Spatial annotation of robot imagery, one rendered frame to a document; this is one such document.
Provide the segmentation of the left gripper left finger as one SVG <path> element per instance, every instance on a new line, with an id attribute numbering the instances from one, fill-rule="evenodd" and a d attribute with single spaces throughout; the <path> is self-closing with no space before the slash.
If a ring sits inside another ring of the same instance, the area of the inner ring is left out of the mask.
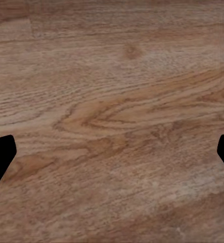
<path id="1" fill-rule="evenodd" d="M 16 143 L 12 135 L 0 137 L 0 180 L 17 154 Z"/>

